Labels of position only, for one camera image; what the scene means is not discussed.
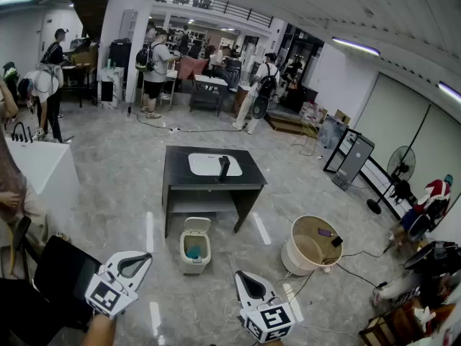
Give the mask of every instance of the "hand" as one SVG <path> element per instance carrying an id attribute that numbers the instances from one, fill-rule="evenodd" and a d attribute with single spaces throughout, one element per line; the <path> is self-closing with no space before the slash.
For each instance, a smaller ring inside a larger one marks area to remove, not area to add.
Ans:
<path id="1" fill-rule="evenodd" d="M 9 206 L 10 208 L 16 208 L 21 201 L 21 195 L 14 192 L 0 192 L 0 203 Z"/>

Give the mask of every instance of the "trash can lid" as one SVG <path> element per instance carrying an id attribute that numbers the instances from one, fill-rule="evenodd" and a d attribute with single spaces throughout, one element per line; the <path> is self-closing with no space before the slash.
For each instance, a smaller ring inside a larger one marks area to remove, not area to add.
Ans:
<path id="1" fill-rule="evenodd" d="M 201 218 L 190 216 L 184 222 L 184 230 L 186 232 L 205 233 L 210 229 L 211 220 L 208 218 Z"/>

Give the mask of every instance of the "shelf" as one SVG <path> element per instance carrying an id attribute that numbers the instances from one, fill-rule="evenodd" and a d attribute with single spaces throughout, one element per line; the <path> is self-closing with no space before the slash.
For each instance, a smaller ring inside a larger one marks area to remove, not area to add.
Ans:
<path id="1" fill-rule="evenodd" d="M 172 190 L 170 195 L 170 213 L 236 211 L 229 191 Z"/>

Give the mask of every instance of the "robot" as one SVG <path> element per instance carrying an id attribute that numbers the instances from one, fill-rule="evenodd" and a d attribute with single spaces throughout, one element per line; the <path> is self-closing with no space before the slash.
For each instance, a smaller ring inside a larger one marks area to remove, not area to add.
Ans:
<path id="1" fill-rule="evenodd" d="M 129 272 L 128 268 L 136 263 L 138 266 Z M 106 265 L 101 265 L 98 273 L 93 274 L 85 292 L 86 303 L 96 312 L 114 319 L 138 300 L 136 290 L 151 264 L 152 255 L 145 252 L 126 251 L 112 255 Z"/>
<path id="2" fill-rule="evenodd" d="M 239 270 L 235 275 L 237 299 L 242 305 L 240 320 L 260 343 L 287 336 L 295 318 L 289 303 L 283 303 L 274 286 L 264 278 Z"/>

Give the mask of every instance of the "railing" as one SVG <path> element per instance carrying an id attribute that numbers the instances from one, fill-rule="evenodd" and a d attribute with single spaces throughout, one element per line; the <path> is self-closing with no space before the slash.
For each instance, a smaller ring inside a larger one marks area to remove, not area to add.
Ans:
<path id="1" fill-rule="evenodd" d="M 166 4 L 178 4 L 178 5 L 187 5 L 195 8 L 201 8 L 206 10 L 213 10 L 215 12 L 220 12 L 223 14 L 233 15 L 235 17 L 240 17 L 246 19 L 250 22 L 258 23 L 265 27 L 271 27 L 272 17 L 267 15 L 257 13 L 253 9 L 242 8 L 241 6 L 236 6 L 230 4 L 229 1 L 219 1 L 219 0 L 155 0 L 157 2 L 162 2 Z"/>

